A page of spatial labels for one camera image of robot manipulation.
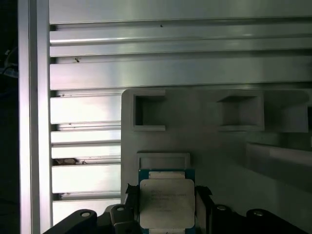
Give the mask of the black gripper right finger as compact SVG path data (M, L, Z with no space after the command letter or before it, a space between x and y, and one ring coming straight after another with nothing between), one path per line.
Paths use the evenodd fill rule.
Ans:
M203 234L305 234L306 232L263 209L251 209L245 215L223 204L215 204L212 192L195 187L195 216Z

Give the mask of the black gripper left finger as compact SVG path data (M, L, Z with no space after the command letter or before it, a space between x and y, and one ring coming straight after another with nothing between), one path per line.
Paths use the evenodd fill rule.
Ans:
M139 186L128 185L122 204L114 204L100 216L81 209L48 229L46 234L139 234Z

